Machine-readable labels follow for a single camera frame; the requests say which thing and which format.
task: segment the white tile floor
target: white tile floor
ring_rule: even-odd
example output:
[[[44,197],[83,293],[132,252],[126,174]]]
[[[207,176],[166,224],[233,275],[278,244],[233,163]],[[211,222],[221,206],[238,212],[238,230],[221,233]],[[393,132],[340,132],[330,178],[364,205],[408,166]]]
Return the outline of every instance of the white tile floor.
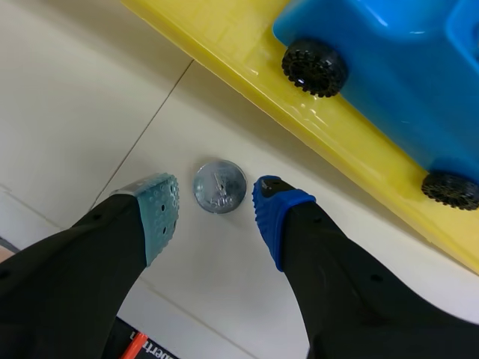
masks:
[[[0,47],[0,236],[24,248],[69,227],[112,189],[175,174],[177,232],[120,315],[182,359],[307,350],[250,198],[225,216],[195,204],[192,175],[213,158],[241,166],[250,189],[277,174],[314,194],[416,292],[479,322],[475,275],[115,0],[0,0]]]

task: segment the orange object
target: orange object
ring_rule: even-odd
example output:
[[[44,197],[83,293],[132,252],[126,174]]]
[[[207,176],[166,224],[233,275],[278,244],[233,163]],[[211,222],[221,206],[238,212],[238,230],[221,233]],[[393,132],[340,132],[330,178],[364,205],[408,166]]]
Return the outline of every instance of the orange object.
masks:
[[[138,332],[120,359],[135,359],[147,340],[148,335]]]

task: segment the silver coin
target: silver coin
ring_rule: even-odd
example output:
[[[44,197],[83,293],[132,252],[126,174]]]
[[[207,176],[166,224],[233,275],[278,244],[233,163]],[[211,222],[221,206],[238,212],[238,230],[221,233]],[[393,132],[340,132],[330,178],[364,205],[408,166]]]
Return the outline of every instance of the silver coin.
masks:
[[[241,168],[224,160],[206,163],[193,179],[193,194],[198,204],[211,213],[224,214],[238,208],[246,189]]]

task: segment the black toy wheel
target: black toy wheel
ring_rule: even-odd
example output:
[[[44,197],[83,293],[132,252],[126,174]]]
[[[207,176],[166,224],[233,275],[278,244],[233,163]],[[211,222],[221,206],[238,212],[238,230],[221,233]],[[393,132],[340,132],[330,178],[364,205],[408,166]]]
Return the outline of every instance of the black toy wheel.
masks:
[[[346,82],[346,63],[331,47],[315,40],[297,40],[284,53],[284,74],[311,95],[331,97]]]
[[[453,208],[472,211],[479,207],[479,185],[455,174],[431,172],[421,189],[429,198]]]

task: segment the tile grout line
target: tile grout line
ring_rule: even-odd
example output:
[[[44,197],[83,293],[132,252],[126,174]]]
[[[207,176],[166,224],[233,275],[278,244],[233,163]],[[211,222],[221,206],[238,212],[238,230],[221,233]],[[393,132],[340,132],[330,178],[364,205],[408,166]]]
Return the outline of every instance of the tile grout line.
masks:
[[[100,196],[103,194],[103,192],[106,190],[106,188],[109,186],[110,182],[113,180],[113,177],[115,177],[115,175],[117,174],[117,172],[120,170],[121,166],[123,165],[123,163],[126,161],[126,159],[129,157],[130,153],[133,151],[133,149],[135,148],[136,144],[140,141],[141,137],[143,137],[143,134],[147,131],[148,127],[150,127],[150,124],[153,122],[153,120],[155,119],[155,117],[157,116],[159,110],[162,109],[162,107],[164,106],[164,104],[166,103],[166,101],[170,98],[170,95],[173,93],[174,89],[176,88],[176,86],[180,83],[181,79],[183,78],[183,76],[185,76],[185,73],[186,71],[188,71],[188,69],[191,67],[191,65],[193,64],[193,62],[195,62],[195,60],[191,60],[190,63],[188,64],[188,66],[186,67],[186,69],[183,71],[183,73],[180,75],[180,77],[178,78],[178,80],[174,83],[173,85],[173,88],[170,90],[170,92],[168,93],[168,95],[166,96],[166,98],[163,100],[163,102],[161,103],[161,105],[158,107],[158,109],[156,110],[156,112],[153,114],[152,118],[150,121],[148,121],[148,124],[145,126],[145,128],[143,129],[143,131],[141,131],[140,135],[138,136],[138,138],[135,140],[135,142],[133,143],[133,145],[131,146],[131,148],[128,150],[128,153],[124,156],[124,158],[121,160],[120,164],[118,165],[118,167],[115,169],[115,171],[113,172],[112,176],[109,178],[109,180],[106,182],[105,186],[102,188],[102,190],[100,191],[100,193],[95,197],[95,200],[94,202],[91,204],[90,206],[90,209],[88,211],[91,211],[93,209],[93,207],[95,206],[95,203],[98,201],[98,198],[100,198]]]
[[[218,337],[222,338],[223,340],[225,340],[226,342],[230,343],[232,346],[234,346],[236,349],[239,349],[241,352],[243,352],[244,354],[248,355],[249,357],[251,357],[251,359],[259,359],[256,355],[253,355],[251,352],[249,352],[248,350],[244,349],[242,346],[240,346],[239,344],[236,344],[233,340],[231,340],[230,338],[226,337],[224,334],[220,333],[219,331],[217,331],[215,328],[209,326],[206,322],[203,322],[201,319],[199,319],[197,316],[193,315],[192,313],[190,313],[188,310],[182,308],[180,305],[176,304],[175,302],[173,302],[172,300],[170,300],[170,298],[168,298],[166,295],[163,295],[161,292],[159,292],[155,286],[150,283],[148,280],[142,278],[141,276],[138,277],[138,281],[142,282],[147,288],[148,290],[150,290],[151,292],[155,293],[156,295],[158,295],[161,299],[163,299],[164,301],[167,301],[170,305],[172,305],[173,307],[175,307],[177,310],[179,310],[183,315],[187,316],[189,319],[195,321],[196,323],[204,326],[206,329],[212,331],[214,334],[216,334]]]

